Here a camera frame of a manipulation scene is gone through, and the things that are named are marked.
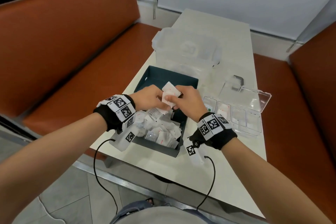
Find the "dark green box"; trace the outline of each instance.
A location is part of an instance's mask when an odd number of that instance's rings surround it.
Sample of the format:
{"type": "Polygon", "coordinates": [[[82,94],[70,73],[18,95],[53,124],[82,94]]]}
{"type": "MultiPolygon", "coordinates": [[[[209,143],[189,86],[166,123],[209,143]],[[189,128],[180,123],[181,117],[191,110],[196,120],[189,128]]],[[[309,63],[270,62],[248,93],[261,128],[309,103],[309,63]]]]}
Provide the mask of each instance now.
{"type": "MultiPolygon", "coordinates": [[[[171,82],[174,86],[176,85],[193,86],[195,89],[197,89],[198,85],[198,79],[194,77],[158,68],[155,66],[149,66],[146,69],[143,76],[141,77],[134,92],[137,92],[143,89],[144,87],[150,86],[152,84],[157,86],[159,89],[162,89],[167,82],[171,82]]],[[[180,123],[181,124],[180,128],[182,129],[181,136],[180,138],[177,139],[179,143],[176,149],[159,145],[157,143],[145,140],[144,138],[141,137],[135,137],[132,142],[176,158],[176,156],[180,151],[180,147],[183,145],[182,138],[184,133],[184,127],[186,126],[187,116],[185,116],[180,109],[174,110],[174,116],[172,120],[180,123]]]]}

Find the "open box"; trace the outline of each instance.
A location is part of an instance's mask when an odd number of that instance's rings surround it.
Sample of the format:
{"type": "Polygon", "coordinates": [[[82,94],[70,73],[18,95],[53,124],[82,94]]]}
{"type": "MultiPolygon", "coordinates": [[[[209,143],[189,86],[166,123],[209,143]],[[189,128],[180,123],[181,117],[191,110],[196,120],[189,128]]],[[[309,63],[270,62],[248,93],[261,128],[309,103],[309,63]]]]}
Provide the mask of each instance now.
{"type": "Polygon", "coordinates": [[[271,94],[226,81],[216,104],[216,113],[229,121],[237,134],[257,137],[263,131],[261,113],[271,94]]]}
{"type": "MultiPolygon", "coordinates": [[[[176,73],[170,70],[158,68],[155,66],[149,66],[146,69],[143,76],[141,77],[134,92],[137,92],[143,89],[144,87],[150,86],[152,84],[157,86],[159,89],[162,89],[162,87],[165,86],[167,82],[171,82],[174,86],[176,85],[193,86],[195,89],[197,88],[198,85],[198,79],[196,78],[176,73]]],[[[181,136],[177,139],[177,141],[179,142],[178,146],[175,149],[159,145],[155,142],[145,140],[144,138],[141,137],[135,137],[132,142],[147,147],[149,149],[167,154],[169,156],[177,157],[180,151],[180,147],[183,145],[182,138],[187,121],[187,116],[184,115],[180,109],[174,110],[174,116],[172,120],[180,123],[180,128],[182,129],[181,136]]]]}

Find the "person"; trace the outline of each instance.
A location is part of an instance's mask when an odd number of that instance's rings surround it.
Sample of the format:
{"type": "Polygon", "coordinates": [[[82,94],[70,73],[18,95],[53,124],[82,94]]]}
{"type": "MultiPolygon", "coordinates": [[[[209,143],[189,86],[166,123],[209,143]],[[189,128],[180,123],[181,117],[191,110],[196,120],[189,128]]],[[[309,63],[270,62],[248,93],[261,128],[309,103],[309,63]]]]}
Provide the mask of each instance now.
{"type": "MultiPolygon", "coordinates": [[[[166,96],[186,116],[199,122],[208,112],[198,90],[176,86],[183,97],[166,96]]],[[[152,85],[127,96],[136,111],[170,107],[158,98],[162,91],[152,85]]],[[[64,128],[33,141],[0,164],[0,223],[11,223],[33,199],[63,174],[108,128],[106,114],[94,112],[64,128]]],[[[322,211],[286,176],[246,147],[237,137],[219,149],[269,223],[331,224],[322,211]]],[[[211,223],[203,215],[168,206],[123,209],[111,223],[211,223]]]]}

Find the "clear plastic organizer box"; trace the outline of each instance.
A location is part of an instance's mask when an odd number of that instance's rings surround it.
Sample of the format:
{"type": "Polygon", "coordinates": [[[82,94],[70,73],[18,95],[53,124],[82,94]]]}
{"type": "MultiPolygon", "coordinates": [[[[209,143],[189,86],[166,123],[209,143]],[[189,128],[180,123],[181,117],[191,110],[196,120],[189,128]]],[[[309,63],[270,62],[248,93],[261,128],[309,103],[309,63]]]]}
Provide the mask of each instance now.
{"type": "Polygon", "coordinates": [[[263,131],[261,113],[266,107],[271,94],[261,90],[248,89],[233,82],[225,82],[217,101],[204,97],[206,107],[223,115],[237,134],[244,137],[257,137],[263,131]]]}
{"type": "Polygon", "coordinates": [[[175,28],[157,32],[152,47],[158,67],[198,79],[205,78],[222,56],[215,38],[175,28]]]}

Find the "bench backrest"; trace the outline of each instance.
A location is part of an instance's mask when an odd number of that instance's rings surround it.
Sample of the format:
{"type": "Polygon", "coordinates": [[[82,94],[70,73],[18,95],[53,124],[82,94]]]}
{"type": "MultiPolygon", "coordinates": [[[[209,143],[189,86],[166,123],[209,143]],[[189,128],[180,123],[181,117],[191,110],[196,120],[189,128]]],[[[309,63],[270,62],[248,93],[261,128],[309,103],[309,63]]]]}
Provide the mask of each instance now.
{"type": "Polygon", "coordinates": [[[0,113],[20,115],[139,17],[137,0],[0,5],[0,113]]]}
{"type": "Polygon", "coordinates": [[[290,61],[336,159],[336,22],[290,55],[290,61]]]}

